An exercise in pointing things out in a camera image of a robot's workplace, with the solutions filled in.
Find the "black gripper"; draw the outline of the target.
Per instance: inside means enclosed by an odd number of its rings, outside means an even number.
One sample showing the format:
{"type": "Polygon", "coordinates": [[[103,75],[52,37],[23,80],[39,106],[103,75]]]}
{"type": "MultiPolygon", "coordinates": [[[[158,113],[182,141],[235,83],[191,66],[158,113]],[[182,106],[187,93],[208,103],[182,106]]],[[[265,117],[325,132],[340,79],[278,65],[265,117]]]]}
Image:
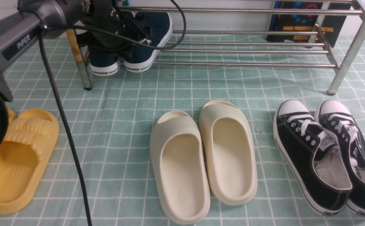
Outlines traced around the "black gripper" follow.
{"type": "MultiPolygon", "coordinates": [[[[143,15],[121,11],[121,15],[113,8],[112,0],[87,0],[87,15],[81,19],[85,27],[105,30],[135,41],[151,39],[151,31],[143,15]]],[[[86,31],[76,36],[78,45],[95,47],[105,52],[128,51],[131,44],[126,40],[100,32],[86,31]]]]}

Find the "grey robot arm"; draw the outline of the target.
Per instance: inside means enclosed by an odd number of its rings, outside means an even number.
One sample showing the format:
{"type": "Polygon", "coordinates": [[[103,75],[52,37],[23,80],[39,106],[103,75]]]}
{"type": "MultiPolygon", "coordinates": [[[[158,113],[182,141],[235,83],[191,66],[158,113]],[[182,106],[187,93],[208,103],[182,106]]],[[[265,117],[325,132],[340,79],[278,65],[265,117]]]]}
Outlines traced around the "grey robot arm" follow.
{"type": "Polygon", "coordinates": [[[55,39],[76,22],[88,27],[78,43],[110,53],[129,52],[150,36],[115,0],[19,0],[17,12],[0,20],[0,144],[9,125],[13,95],[3,73],[40,38],[55,39]]]}

